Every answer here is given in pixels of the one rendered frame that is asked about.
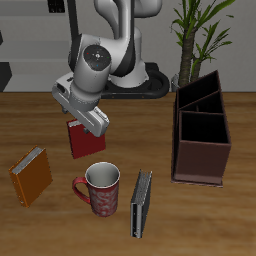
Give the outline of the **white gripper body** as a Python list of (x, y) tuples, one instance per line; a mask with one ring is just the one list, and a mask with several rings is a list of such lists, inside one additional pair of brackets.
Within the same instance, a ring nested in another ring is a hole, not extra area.
[(98, 107), (95, 107), (93, 110), (87, 112), (74, 109), (69, 104), (68, 98), (57, 87), (52, 89), (52, 95), (65, 110), (72, 114), (95, 137), (100, 137), (106, 132), (110, 121), (107, 115)]

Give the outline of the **red book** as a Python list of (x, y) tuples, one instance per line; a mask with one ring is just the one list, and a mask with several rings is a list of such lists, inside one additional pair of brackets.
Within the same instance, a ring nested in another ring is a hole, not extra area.
[(105, 135), (95, 137), (91, 132), (86, 133), (84, 126), (77, 119), (68, 121), (67, 128), (74, 159), (103, 151), (106, 148)]

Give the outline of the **orange book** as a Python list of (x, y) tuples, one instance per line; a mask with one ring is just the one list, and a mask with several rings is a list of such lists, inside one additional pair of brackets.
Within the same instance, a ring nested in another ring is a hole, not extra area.
[(28, 208), (52, 182), (46, 149), (34, 146), (9, 174), (20, 204)]

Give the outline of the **black book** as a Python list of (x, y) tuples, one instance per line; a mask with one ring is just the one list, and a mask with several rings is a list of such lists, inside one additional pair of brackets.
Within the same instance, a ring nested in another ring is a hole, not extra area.
[(130, 235), (141, 238), (144, 232), (151, 197), (151, 172), (139, 171), (130, 203)]

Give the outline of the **dark brown desk caddy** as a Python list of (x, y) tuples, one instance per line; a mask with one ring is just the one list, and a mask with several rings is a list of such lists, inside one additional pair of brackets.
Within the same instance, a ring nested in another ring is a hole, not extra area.
[(231, 137), (218, 71), (177, 90), (172, 136), (171, 181), (222, 187)]

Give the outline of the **dark block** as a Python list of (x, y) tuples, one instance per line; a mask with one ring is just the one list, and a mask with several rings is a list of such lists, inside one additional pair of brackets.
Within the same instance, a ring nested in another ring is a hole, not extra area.
[(10, 79), (12, 71), (8, 62), (0, 62), (0, 92), (3, 92)]

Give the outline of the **red patterned mug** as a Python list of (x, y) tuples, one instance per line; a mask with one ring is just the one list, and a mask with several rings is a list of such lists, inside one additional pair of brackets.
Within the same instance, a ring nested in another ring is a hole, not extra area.
[(119, 180), (120, 171), (114, 164), (98, 162), (73, 180), (72, 189), (97, 216), (109, 217), (117, 210)]

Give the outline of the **green pot plant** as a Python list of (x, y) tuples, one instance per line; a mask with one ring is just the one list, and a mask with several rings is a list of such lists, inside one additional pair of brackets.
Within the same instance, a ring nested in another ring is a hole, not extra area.
[(179, 26), (180, 32), (175, 31), (175, 33), (179, 39), (177, 44), (182, 48), (178, 74), (179, 88), (199, 78), (201, 64), (206, 60), (214, 60), (212, 53), (215, 50), (231, 44), (231, 41), (225, 41), (229, 28), (213, 38), (219, 21), (204, 27), (211, 18), (235, 2), (235, 0), (223, 0), (216, 4), (216, 1), (213, 0), (205, 10), (202, 10), (200, 8), (202, 0), (182, 0), (182, 12), (174, 9), (178, 18), (171, 23), (170, 29), (173, 30), (174, 24)]

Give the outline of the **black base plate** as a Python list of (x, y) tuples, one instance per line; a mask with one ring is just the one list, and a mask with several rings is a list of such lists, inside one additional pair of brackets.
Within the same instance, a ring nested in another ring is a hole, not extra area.
[(145, 63), (149, 79), (142, 85), (134, 88), (122, 88), (111, 81), (106, 83), (102, 99), (157, 99), (164, 97), (170, 88), (169, 79), (159, 71), (154, 62)]

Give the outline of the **black wall panel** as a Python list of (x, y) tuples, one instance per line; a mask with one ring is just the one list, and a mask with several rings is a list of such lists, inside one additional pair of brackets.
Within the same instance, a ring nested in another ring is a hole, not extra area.
[(47, 0), (48, 10), (50, 13), (64, 13), (64, 0)]

